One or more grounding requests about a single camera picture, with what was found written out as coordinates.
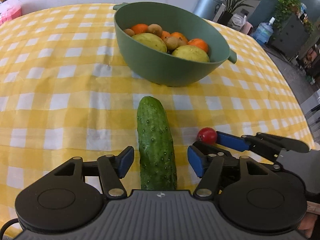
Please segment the person right hand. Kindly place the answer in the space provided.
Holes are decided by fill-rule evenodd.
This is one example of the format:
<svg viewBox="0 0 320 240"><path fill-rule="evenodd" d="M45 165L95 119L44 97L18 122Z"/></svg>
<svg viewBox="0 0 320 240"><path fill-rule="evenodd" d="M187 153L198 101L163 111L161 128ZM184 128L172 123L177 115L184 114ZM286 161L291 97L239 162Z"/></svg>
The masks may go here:
<svg viewBox="0 0 320 240"><path fill-rule="evenodd" d="M307 213L302 219L298 231L303 234L307 239L320 240L319 235L319 211L320 207L318 203L307 202Z"/></svg>

